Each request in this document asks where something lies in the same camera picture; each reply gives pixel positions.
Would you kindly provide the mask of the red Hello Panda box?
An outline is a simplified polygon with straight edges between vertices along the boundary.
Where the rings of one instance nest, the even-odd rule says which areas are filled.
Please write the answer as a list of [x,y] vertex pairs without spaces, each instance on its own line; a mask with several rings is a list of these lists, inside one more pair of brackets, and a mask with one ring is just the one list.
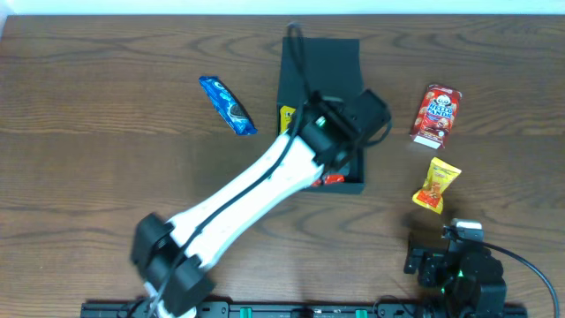
[[463,94],[452,87],[428,86],[411,128],[412,140],[430,148],[444,148],[462,98]]

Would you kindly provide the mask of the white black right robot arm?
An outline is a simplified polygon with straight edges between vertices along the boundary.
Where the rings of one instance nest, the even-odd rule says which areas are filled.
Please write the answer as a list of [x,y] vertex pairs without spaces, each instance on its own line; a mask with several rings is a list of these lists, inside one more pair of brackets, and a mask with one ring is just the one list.
[[507,285],[503,267],[478,241],[448,237],[444,250],[420,245],[409,236],[403,271],[416,274],[418,284],[438,289],[423,300],[416,317],[502,317]]

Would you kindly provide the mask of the red Hacks candy bag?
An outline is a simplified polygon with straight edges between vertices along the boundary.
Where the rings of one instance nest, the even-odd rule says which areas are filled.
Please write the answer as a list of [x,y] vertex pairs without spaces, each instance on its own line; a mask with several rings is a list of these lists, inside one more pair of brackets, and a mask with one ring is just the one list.
[[345,181],[343,174],[327,174],[315,180],[311,187],[320,187],[326,185],[340,184]]

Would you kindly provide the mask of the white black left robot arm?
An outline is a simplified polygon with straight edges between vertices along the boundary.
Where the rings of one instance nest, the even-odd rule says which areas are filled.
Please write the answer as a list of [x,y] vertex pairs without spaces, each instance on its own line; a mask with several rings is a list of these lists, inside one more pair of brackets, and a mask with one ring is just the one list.
[[371,90],[349,102],[313,93],[268,150],[218,192],[169,220],[156,213],[140,220],[131,260],[149,294],[148,316],[195,316],[215,287],[207,272],[243,232],[390,128],[389,107]]

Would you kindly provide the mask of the dark green box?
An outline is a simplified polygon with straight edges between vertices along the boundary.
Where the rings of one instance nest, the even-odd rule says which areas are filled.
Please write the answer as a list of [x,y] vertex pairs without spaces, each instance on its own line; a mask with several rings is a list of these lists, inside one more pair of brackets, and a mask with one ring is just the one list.
[[[349,101],[364,87],[359,61],[359,41],[355,39],[305,38],[305,73],[313,91],[325,97]],[[282,41],[282,58],[276,99],[277,132],[279,109],[286,105],[296,108],[304,103],[302,80],[292,62],[289,41]],[[340,184],[309,187],[311,193],[360,194],[365,189],[365,152],[353,157],[338,172],[345,176]]]

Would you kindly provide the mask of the blue Oreo cookie pack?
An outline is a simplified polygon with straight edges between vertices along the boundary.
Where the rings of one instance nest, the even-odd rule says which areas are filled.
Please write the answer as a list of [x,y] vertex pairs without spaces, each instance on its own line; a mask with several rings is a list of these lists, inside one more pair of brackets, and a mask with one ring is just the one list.
[[218,77],[201,76],[199,83],[215,110],[236,135],[258,132],[245,108]]

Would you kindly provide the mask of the yellow snack bag with window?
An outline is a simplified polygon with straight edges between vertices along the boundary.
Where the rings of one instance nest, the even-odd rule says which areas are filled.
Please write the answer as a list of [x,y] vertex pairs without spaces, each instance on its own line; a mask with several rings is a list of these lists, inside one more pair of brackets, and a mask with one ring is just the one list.
[[289,125],[293,119],[293,115],[295,113],[296,109],[292,108],[290,106],[282,106],[279,109],[279,115],[280,115],[280,122],[279,122],[279,133],[282,134],[284,133],[288,128]]

